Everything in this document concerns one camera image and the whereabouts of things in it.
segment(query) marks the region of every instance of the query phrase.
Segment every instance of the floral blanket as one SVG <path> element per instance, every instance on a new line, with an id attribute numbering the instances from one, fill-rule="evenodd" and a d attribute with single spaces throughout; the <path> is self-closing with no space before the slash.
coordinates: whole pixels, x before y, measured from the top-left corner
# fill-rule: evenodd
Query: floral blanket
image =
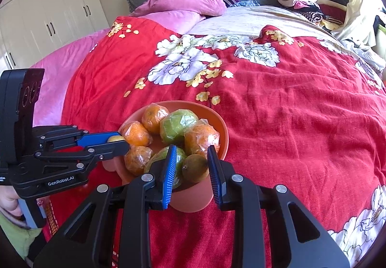
<path id="1" fill-rule="evenodd" d="M 227 124 L 226 160 L 236 172 L 288 186 L 354 266 L 386 219 L 385 95 L 371 68 L 331 41 L 292 38 L 273 26 L 249 37 L 181 36 L 119 17 L 74 74 L 62 124 L 117 130 L 162 100 L 213 108 Z M 101 183 L 121 180 L 99 165 L 86 188 L 52 196 L 46 236 Z M 195 214 L 151 212 L 154 267 L 230 267 L 233 221 L 213 202 Z M 119 225 L 115 261 L 118 244 Z"/>

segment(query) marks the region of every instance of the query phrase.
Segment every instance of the screw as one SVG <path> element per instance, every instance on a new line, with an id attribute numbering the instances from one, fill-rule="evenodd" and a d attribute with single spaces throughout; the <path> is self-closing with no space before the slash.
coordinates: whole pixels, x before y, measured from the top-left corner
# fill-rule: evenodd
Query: screw
<path id="1" fill-rule="evenodd" d="M 232 180 L 235 182 L 242 182 L 244 178 L 242 177 L 242 175 L 232 175 Z"/>
<path id="2" fill-rule="evenodd" d="M 104 193 L 106 192 L 107 190 L 109 189 L 109 187 L 105 184 L 101 184 L 99 185 L 96 190 L 99 192 L 99 193 Z"/>
<path id="3" fill-rule="evenodd" d="M 141 177 L 142 181 L 150 182 L 153 179 L 153 176 L 150 173 L 146 173 Z"/>
<path id="4" fill-rule="evenodd" d="M 279 185 L 276 185 L 276 191 L 278 191 L 279 193 L 286 193 L 287 188 L 284 185 L 279 184 Z"/>

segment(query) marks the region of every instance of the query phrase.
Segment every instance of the orange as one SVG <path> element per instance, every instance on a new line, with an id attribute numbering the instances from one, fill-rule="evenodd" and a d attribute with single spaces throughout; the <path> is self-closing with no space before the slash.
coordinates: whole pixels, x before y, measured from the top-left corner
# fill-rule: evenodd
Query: orange
<path id="1" fill-rule="evenodd" d="M 207 158 L 208 147 L 214 145 L 220 149 L 220 134 L 207 120 L 201 119 L 185 132 L 185 152 L 187 155 L 199 154 Z"/>
<path id="2" fill-rule="evenodd" d="M 148 146 L 153 142 L 152 136 L 139 121 L 123 124 L 118 132 L 131 146 Z"/>
<path id="3" fill-rule="evenodd" d="M 142 116 L 142 124 L 150 133 L 159 134 L 159 124 L 168 115 L 169 110 L 167 108 L 151 103 L 145 109 Z"/>
<path id="4" fill-rule="evenodd" d="M 126 169 L 136 177 L 142 175 L 152 154 L 153 151 L 149 147 L 131 147 L 130 151 L 125 155 Z"/>

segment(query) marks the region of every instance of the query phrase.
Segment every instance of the plastic bag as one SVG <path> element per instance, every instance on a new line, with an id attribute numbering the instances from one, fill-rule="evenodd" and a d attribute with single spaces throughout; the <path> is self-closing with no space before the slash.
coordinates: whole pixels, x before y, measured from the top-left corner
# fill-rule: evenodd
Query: plastic bag
<path id="1" fill-rule="evenodd" d="M 169 151 L 169 146 L 166 146 L 165 148 L 157 152 L 147 163 L 144 169 L 144 173 L 148 173 L 150 171 L 150 167 L 154 162 L 165 159 L 168 151 Z M 185 158 L 186 158 L 186 154 L 184 150 L 182 148 L 177 147 L 177 164 L 176 164 L 176 174 L 174 176 L 173 189 L 179 187 L 182 184 L 182 180 L 183 180 L 182 164 Z"/>
<path id="2" fill-rule="evenodd" d="M 198 117 L 190 110 L 178 109 L 161 121 L 159 134 L 166 145 L 182 145 L 184 133 L 192 125 L 196 124 Z"/>
<path id="3" fill-rule="evenodd" d="M 149 147 L 131 147 L 130 151 L 125 155 L 126 169 L 136 177 L 142 175 L 151 155 L 153 155 L 153 151 Z"/>
<path id="4" fill-rule="evenodd" d="M 214 145 L 216 152 L 220 149 L 220 134 L 208 120 L 201 119 L 185 132 L 185 151 L 188 155 L 199 154 L 208 157 L 208 147 Z"/>
<path id="5" fill-rule="evenodd" d="M 150 133 L 159 134 L 161 120 L 168 115 L 169 110 L 167 110 L 167 108 L 157 105 L 156 103 L 151 103 L 147 106 L 142 116 L 142 124 Z"/>
<path id="6" fill-rule="evenodd" d="M 153 137 L 139 121 L 125 121 L 118 130 L 131 146 L 148 146 Z"/>

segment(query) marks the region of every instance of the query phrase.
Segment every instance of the white curtain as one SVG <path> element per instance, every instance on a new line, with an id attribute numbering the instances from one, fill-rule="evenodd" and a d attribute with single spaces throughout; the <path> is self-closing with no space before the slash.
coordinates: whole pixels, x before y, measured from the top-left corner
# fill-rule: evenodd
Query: white curtain
<path id="1" fill-rule="evenodd" d="M 338 40 L 352 39 L 375 46 L 373 24 L 382 7 L 381 0 L 349 0 L 344 26 L 331 32 Z"/>

